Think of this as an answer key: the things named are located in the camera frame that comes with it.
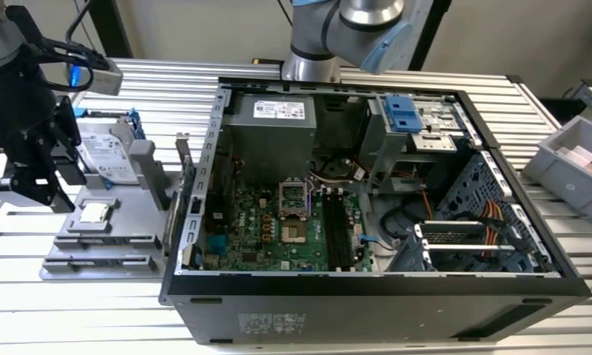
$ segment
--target white label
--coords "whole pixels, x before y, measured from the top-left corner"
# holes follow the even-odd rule
[[[365,172],[367,172],[367,171],[365,171],[363,168],[357,168],[357,171],[355,172],[353,178],[355,178],[357,181],[361,181],[363,178],[364,178],[364,173],[365,173]]]
[[[80,151],[85,150],[100,176],[113,183],[138,182],[122,142],[116,136],[85,132],[81,141]]]
[[[305,119],[305,103],[287,101],[257,101],[254,118]]]
[[[240,313],[242,334],[300,334],[305,327],[304,313]]]

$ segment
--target aluminum profile table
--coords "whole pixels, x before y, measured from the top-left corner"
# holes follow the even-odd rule
[[[86,93],[78,106],[140,111],[156,158],[178,169],[174,135],[188,133],[198,158],[218,76],[279,78],[276,65],[189,64],[117,60],[125,72],[120,96]],[[372,76],[343,69],[345,84],[463,89],[492,130],[508,161],[520,170],[537,142],[559,124],[525,85],[495,75],[388,72]],[[592,289],[592,220],[579,215],[540,186],[523,179],[544,218]],[[77,188],[68,193],[74,196]],[[201,347],[173,308],[157,303],[160,280],[46,283],[38,277],[65,216],[45,207],[18,208],[0,202],[0,351],[54,354],[68,351],[109,354],[592,354],[592,299],[497,344],[415,348],[405,344],[264,345]]]

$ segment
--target gray plastic bin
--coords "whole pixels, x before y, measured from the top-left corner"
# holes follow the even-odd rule
[[[592,217],[592,123],[575,118],[539,148],[524,174]]]

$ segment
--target wall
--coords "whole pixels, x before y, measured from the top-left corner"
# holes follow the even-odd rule
[[[276,0],[120,0],[120,6],[144,58],[285,58],[291,28]],[[536,94],[560,95],[592,77],[592,0],[453,0],[424,69],[519,74]]]
[[[592,78],[592,0],[453,0],[424,69],[517,74],[561,95]]]
[[[291,27],[276,0],[121,0],[118,6],[144,58],[249,63],[288,53]]]

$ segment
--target case label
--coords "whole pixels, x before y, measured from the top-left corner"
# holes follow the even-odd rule
[[[307,314],[240,313],[238,327],[242,334],[300,334]]]
[[[281,118],[288,120],[305,119],[305,103],[288,101],[257,101],[254,118]]]

